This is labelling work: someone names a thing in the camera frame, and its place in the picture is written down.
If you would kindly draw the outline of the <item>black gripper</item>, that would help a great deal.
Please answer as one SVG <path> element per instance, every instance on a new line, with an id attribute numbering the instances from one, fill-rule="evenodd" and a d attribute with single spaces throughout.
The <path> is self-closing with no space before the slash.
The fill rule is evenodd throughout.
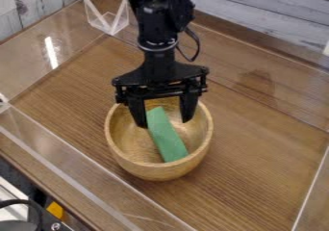
<path id="1" fill-rule="evenodd" d="M 147 128 L 145 100 L 180 97 L 180 120 L 187 122 L 198 105 L 198 97 L 207 91 L 210 70 L 200 65 L 175 60 L 174 50 L 147 52 L 141 65 L 112 79 L 115 101 L 128 104 L 139 127 Z"/>

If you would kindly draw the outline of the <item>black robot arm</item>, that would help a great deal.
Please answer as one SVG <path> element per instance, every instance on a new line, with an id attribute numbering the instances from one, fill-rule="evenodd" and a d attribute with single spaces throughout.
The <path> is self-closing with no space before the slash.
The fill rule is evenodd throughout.
<path id="1" fill-rule="evenodd" d="M 183 63 L 175 60 L 180 51 L 179 33 L 196 39 L 188 28 L 194 19 L 191 0 L 128 0 L 137 22 L 137 46 L 144 61 L 136 69 L 112 79 L 115 101 L 128 107 L 135 124 L 145 128 L 145 102 L 176 97 L 180 101 L 180 120 L 194 117 L 198 98 L 207 91 L 210 70 L 195 65 L 192 57 Z"/>

